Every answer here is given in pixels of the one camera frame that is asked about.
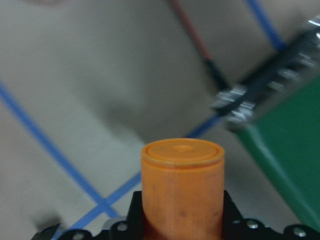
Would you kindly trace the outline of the orange cylinder 4680 label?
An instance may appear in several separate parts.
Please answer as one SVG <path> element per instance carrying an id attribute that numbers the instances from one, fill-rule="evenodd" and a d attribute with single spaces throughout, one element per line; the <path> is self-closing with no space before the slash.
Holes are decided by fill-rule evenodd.
<path id="1" fill-rule="evenodd" d="M 194 138 L 158 140 L 141 151 L 144 237 L 222 238 L 225 151 Z"/>

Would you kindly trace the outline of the green conveyor belt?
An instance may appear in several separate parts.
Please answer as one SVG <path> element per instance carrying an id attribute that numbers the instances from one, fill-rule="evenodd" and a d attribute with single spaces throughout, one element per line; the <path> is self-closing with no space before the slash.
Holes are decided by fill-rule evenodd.
<path id="1" fill-rule="evenodd" d="M 320 18 L 212 108 L 299 220 L 320 227 Z"/>

